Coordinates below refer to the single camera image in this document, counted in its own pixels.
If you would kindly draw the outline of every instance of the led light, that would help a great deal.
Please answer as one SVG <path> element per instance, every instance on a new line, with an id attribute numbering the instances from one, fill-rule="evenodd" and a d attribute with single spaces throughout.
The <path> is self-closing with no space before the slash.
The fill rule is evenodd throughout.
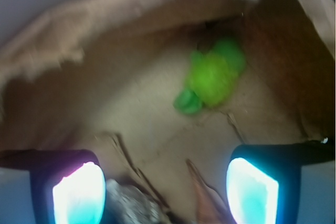
<path id="1" fill-rule="evenodd" d="M 56 224 L 100 222 L 106 185 L 98 165 L 93 162 L 83 164 L 52 190 Z"/>
<path id="2" fill-rule="evenodd" d="M 237 223 L 276 222 L 279 183 L 244 158 L 230 162 L 226 192 Z"/>

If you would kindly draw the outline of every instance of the green fuzzy ball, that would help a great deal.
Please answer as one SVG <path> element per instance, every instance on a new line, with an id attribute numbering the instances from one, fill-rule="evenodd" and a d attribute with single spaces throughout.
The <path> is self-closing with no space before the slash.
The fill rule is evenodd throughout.
<path id="1" fill-rule="evenodd" d="M 238 72 L 232 70 L 227 61 L 216 53 L 193 62 L 186 79 L 186 86 L 193 90 L 208 107 L 226 100 L 232 93 Z"/>
<path id="2" fill-rule="evenodd" d="M 234 38 L 218 40 L 211 52 L 224 57 L 229 67 L 237 71 L 239 74 L 241 74 L 246 68 L 244 52 Z"/>

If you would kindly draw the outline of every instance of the green object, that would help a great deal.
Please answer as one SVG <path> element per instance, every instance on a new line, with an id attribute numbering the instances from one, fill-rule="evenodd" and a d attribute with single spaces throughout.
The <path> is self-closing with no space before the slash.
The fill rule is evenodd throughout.
<path id="1" fill-rule="evenodd" d="M 183 114 L 197 113 L 202 106 L 202 101 L 191 89 L 184 89 L 174 101 L 174 107 Z"/>
<path id="2" fill-rule="evenodd" d="M 220 39 L 216 42 L 211 52 L 223 56 L 232 70 L 237 71 L 239 74 L 244 71 L 246 67 L 245 55 L 235 39 Z"/>
<path id="3" fill-rule="evenodd" d="M 202 105 L 211 108 L 228 99 L 246 67 L 244 53 L 233 38 L 220 39 L 206 55 L 194 51 L 191 58 L 186 88 L 174 101 L 174 107 L 184 114 L 197 113 Z"/>
<path id="4" fill-rule="evenodd" d="M 238 73 L 229 68 L 223 57 L 210 52 L 192 65 L 185 85 L 207 107 L 213 107 L 229 97 L 237 77 Z"/>

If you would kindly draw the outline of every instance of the aluminum foil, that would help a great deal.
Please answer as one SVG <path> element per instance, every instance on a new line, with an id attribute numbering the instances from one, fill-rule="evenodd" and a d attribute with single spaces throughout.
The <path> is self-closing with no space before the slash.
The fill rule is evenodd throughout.
<path id="1" fill-rule="evenodd" d="M 160 206 L 134 186 L 121 186 L 115 180 L 106 181 L 106 208 L 118 223 L 160 223 Z"/>

